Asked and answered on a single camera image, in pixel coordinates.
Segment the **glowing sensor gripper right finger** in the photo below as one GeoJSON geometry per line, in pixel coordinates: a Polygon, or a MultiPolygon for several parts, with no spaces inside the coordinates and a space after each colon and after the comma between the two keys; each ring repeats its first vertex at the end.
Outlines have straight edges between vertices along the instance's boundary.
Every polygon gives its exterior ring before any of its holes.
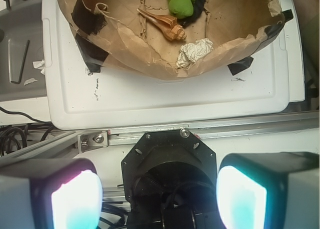
{"type": "Polygon", "coordinates": [[[216,199],[227,229],[318,229],[320,156],[230,153],[220,163],[216,199]]]}

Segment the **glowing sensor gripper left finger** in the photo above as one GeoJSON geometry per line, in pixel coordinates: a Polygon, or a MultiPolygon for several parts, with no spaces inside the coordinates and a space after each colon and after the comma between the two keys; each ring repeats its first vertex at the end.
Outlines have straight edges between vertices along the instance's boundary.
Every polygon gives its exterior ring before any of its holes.
{"type": "Polygon", "coordinates": [[[102,198],[102,182],[88,159],[0,161],[2,229],[95,229],[102,198]]]}

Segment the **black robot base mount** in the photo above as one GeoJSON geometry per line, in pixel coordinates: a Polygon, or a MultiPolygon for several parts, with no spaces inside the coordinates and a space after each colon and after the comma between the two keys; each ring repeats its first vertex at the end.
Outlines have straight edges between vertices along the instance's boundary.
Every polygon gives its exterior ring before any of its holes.
{"type": "Polygon", "coordinates": [[[204,142],[142,139],[121,161],[129,229],[214,229],[217,159],[204,142]]]}

